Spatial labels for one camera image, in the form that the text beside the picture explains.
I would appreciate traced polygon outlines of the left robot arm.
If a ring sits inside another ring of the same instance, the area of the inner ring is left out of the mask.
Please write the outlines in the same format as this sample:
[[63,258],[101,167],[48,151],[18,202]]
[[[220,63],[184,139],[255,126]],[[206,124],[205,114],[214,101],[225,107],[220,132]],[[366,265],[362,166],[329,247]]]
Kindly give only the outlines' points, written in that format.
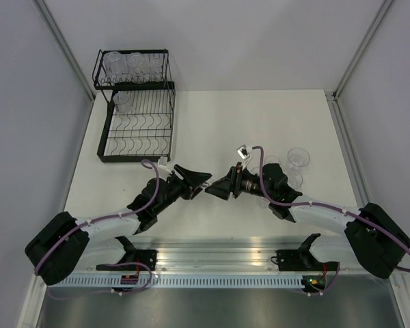
[[25,255],[35,275],[48,286],[67,278],[84,257],[85,251],[101,242],[133,236],[149,230],[157,217],[178,199],[192,200],[212,177],[175,164],[166,179],[148,160],[141,164],[152,169],[150,179],[128,206],[98,217],[73,217],[64,211],[56,214],[28,243]]

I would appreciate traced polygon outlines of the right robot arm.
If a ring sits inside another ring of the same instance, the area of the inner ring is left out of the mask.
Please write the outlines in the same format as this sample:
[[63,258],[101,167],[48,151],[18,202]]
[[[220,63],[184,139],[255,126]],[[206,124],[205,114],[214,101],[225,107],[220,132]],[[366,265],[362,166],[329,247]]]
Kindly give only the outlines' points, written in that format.
[[410,250],[409,237],[380,206],[347,209],[313,200],[288,184],[277,163],[264,165],[257,174],[237,164],[205,191],[223,200],[243,193],[262,197],[277,218],[330,231],[311,234],[298,248],[299,264],[310,271],[337,262],[387,279]]

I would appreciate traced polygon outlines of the aluminium mounting rail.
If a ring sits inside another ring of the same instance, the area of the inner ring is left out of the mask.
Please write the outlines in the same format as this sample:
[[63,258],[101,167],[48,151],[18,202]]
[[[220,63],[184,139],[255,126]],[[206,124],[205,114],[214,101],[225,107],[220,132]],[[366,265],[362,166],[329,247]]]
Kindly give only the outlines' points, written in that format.
[[[151,238],[119,237],[85,251],[73,272],[97,271],[98,264],[115,264],[126,252],[155,249],[155,271],[236,273],[278,270],[270,261],[281,249],[296,249],[304,241],[294,238]],[[360,271],[338,263],[338,268]]]

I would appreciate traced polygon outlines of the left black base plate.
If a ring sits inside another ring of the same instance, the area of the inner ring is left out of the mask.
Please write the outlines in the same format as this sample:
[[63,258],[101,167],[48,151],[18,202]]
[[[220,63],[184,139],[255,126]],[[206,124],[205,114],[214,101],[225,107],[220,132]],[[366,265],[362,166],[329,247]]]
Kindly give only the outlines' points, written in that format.
[[97,271],[154,271],[158,252],[155,249],[136,249],[126,252],[115,264],[98,264]]

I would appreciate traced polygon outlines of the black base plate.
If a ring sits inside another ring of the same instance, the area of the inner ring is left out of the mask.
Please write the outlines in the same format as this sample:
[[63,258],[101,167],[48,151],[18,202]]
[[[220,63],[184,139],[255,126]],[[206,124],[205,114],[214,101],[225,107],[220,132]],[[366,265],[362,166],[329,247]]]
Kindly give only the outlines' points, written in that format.
[[296,249],[277,250],[270,261],[278,266],[280,272],[333,272],[338,268],[337,262],[319,262],[310,252]]
[[158,252],[155,249],[136,249],[126,252],[115,264],[98,264],[97,271],[154,271]]

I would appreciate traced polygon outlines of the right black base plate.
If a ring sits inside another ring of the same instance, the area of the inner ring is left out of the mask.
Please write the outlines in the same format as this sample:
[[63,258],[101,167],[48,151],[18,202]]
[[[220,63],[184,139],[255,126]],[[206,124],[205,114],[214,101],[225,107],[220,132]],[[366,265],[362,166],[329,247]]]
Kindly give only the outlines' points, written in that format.
[[296,249],[277,250],[270,261],[278,266],[280,272],[333,272],[338,268],[337,262],[319,262],[310,252]]

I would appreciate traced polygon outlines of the left aluminium frame post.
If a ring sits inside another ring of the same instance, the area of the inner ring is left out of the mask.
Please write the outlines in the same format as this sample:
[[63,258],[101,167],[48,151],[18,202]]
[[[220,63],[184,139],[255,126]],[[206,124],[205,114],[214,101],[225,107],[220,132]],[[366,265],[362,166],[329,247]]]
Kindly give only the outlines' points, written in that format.
[[75,77],[78,79],[80,86],[83,88],[86,96],[93,103],[95,101],[96,95],[93,92],[92,87],[90,86],[90,83],[85,78],[83,70],[81,69],[78,61],[76,60],[74,54],[72,53],[72,49],[67,43],[46,1],[33,0],[32,2],[35,5],[37,11],[39,12],[48,30],[50,31],[51,35],[53,36],[55,42],[57,43],[62,55],[65,57]]

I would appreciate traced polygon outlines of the aluminium frame post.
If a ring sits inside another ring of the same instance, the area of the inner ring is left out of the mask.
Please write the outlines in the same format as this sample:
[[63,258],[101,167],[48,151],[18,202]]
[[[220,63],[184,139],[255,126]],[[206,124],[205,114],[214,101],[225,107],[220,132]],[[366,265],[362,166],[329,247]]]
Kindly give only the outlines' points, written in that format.
[[336,88],[331,93],[331,97],[337,100],[343,93],[350,78],[353,76],[355,69],[358,67],[360,61],[363,59],[365,52],[368,50],[372,41],[375,39],[376,34],[380,30],[384,20],[389,14],[390,10],[395,4],[395,0],[383,0],[379,9],[376,11],[373,19],[371,20],[369,27],[367,28],[363,38],[359,42],[353,56],[348,63],[344,73],[342,74]]
[[33,0],[32,2],[35,5],[37,11],[39,12],[48,30],[50,31],[51,35],[53,36],[55,42],[57,43],[62,55],[65,57],[75,77],[78,79],[80,86],[83,88],[86,96],[93,103],[95,101],[96,95],[93,92],[92,87],[90,86],[90,83],[85,78],[83,70],[81,69],[78,61],[76,60],[74,54],[72,53],[72,49],[67,43],[46,1]]

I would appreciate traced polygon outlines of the right aluminium frame post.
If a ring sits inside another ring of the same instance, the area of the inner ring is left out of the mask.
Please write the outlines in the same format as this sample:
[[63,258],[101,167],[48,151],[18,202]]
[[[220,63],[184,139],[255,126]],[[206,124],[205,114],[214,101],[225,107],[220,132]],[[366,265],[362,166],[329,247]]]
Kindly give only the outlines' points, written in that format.
[[369,27],[367,28],[363,38],[359,42],[353,56],[348,63],[344,73],[342,74],[336,88],[331,93],[331,97],[337,100],[343,93],[350,78],[353,76],[355,69],[358,67],[360,61],[363,59],[365,52],[368,50],[372,41],[375,39],[376,34],[380,30],[384,20],[389,14],[390,10],[395,4],[395,0],[383,0],[379,9],[376,11],[373,19],[371,20]]

